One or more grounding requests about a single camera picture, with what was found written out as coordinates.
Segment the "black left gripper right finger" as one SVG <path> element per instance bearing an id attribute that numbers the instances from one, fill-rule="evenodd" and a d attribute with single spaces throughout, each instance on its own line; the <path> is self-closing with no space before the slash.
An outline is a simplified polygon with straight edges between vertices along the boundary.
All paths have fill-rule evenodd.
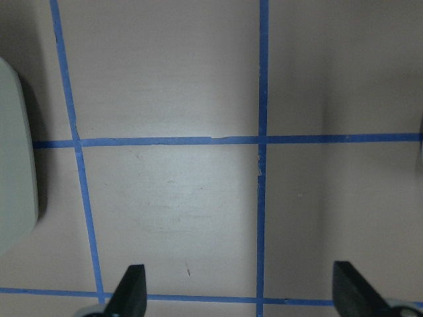
<path id="1" fill-rule="evenodd" d="M 391 307 L 347 261 L 335 261 L 332 267 L 332 301 L 342 317 L 389 316 Z"/>

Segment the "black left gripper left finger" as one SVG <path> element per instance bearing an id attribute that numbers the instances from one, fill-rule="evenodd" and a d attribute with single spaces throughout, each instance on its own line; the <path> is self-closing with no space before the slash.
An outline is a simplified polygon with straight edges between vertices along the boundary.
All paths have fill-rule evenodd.
<path id="1" fill-rule="evenodd" d="M 145 266 L 130 265 L 104 309 L 104 316 L 145 316 L 147 289 Z"/>

